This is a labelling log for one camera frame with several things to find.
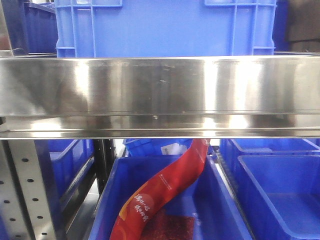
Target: blue plastic crate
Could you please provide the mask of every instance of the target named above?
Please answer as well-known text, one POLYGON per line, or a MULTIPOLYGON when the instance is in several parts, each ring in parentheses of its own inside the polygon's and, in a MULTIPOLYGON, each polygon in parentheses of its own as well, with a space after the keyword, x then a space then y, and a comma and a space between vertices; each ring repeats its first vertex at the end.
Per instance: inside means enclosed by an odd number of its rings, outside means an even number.
POLYGON ((21 6, 29 53, 56 53, 58 30, 53 4, 24 1, 21 6))
POLYGON ((92 140, 48 140, 58 195, 61 197, 93 154, 92 140))
POLYGON ((320 157, 240 156, 237 192, 257 240, 320 239, 320 157))
POLYGON ((287 41, 287 23, 288 23, 288 0, 277 0, 275 10, 273 40, 276 51, 289 51, 289 42, 287 41))
POLYGON ((9 236, 8 236, 4 221, 1 218, 1 215, 0 215, 0 240, 9 240, 9 236))
POLYGON ((233 174, 237 158, 242 155, 320 155, 320 147, 303 138, 222 139, 220 149, 233 174))
POLYGON ((59 57, 272 55, 277 0, 56 0, 59 57))
MULTIPOLYGON (((123 204, 142 184, 178 157, 117 159, 101 196, 89 240, 109 239, 123 204)), ((252 240, 211 157, 199 179, 164 208, 169 215, 196 218, 195 240, 252 240)))
POLYGON ((132 157, 183 154, 192 138, 127 138, 123 140, 132 157))

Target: shelf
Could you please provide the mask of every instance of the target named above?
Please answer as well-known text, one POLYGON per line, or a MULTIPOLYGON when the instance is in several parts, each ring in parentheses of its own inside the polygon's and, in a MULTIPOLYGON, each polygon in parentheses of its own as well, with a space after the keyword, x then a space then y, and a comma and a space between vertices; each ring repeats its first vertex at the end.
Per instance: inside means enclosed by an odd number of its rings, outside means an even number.
POLYGON ((0 139, 320 136, 317 55, 0 59, 0 139))

